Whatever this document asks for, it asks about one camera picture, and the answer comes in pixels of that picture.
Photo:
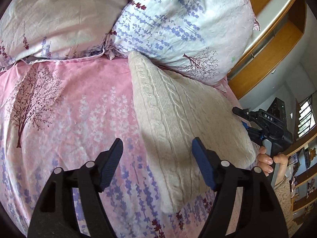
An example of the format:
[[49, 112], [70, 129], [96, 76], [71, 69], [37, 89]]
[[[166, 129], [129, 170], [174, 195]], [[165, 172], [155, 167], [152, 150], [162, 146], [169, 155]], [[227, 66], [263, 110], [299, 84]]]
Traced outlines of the person's right hand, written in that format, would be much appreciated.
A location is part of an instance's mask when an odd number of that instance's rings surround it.
[[271, 158], [266, 154], [266, 148], [261, 146], [259, 148], [259, 154], [257, 155], [256, 160], [256, 165], [262, 169], [266, 177], [268, 177], [269, 174], [276, 172], [273, 170], [272, 164], [279, 164], [275, 185], [280, 184], [284, 180], [288, 164], [288, 157], [286, 155], [279, 153], [278, 155]]

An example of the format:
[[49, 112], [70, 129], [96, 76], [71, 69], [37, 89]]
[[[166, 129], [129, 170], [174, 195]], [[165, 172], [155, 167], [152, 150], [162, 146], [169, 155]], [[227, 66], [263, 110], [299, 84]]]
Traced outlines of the beige sleeve right forearm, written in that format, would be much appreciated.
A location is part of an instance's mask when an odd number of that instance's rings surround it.
[[274, 190], [285, 218], [288, 229], [288, 237], [292, 237], [300, 226], [298, 226], [293, 220], [293, 213], [291, 210], [291, 191], [288, 179], [284, 177], [283, 180], [275, 186]]

